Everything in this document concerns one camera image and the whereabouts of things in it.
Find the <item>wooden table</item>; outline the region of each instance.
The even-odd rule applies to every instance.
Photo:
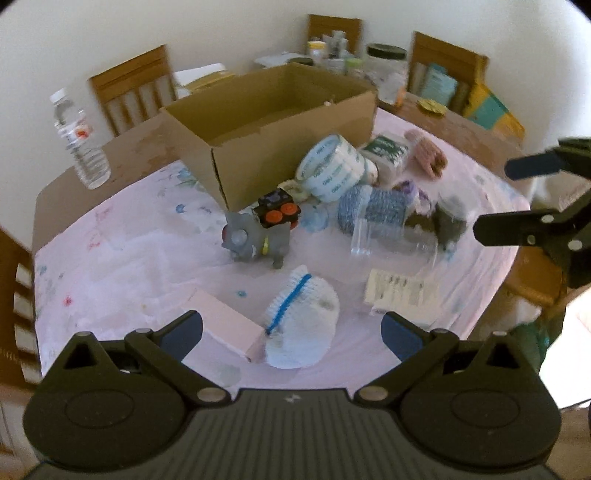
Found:
[[[504,173],[507,159],[521,155],[518,147],[453,112],[439,119],[427,116],[418,109],[416,100],[408,94],[404,105],[392,113],[445,140],[527,196],[532,181],[513,182]],[[38,195],[33,254],[95,206],[177,159],[166,143],[160,116],[116,137],[103,149],[112,169],[111,178],[103,186],[88,190],[71,167]]]

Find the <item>ribbed black surface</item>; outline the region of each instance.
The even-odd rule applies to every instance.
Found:
[[[110,473],[42,465],[30,480],[556,480],[543,467],[481,475],[440,465],[410,444],[389,414],[352,405],[342,390],[246,390],[203,410],[184,436],[144,464]]]

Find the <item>open cardboard box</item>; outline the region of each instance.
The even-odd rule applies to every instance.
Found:
[[[293,178],[327,135],[356,147],[369,141],[376,107],[363,81],[288,64],[224,80],[162,113],[178,157],[222,207],[238,211]]]

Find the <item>gray toy cat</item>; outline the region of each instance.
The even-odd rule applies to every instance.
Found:
[[[249,262],[261,256],[273,259],[273,268],[283,266],[290,249],[290,224],[263,228],[249,213],[226,212],[228,225],[222,232],[222,247],[232,252],[235,261]]]

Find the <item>blue stripe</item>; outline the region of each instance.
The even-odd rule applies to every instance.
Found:
[[[302,277],[302,279],[300,280],[300,282],[295,286],[295,288],[291,291],[291,293],[283,301],[283,303],[279,307],[279,310],[277,310],[275,317],[273,318],[273,322],[266,329],[267,335],[270,335],[271,332],[279,325],[279,322],[281,321],[281,319],[285,315],[285,311],[287,310],[287,307],[289,307],[290,303],[292,301],[294,301],[294,299],[300,294],[301,289],[304,288],[304,285],[306,285],[306,282],[311,278],[312,278],[312,275],[310,275],[309,273],[304,275]]]

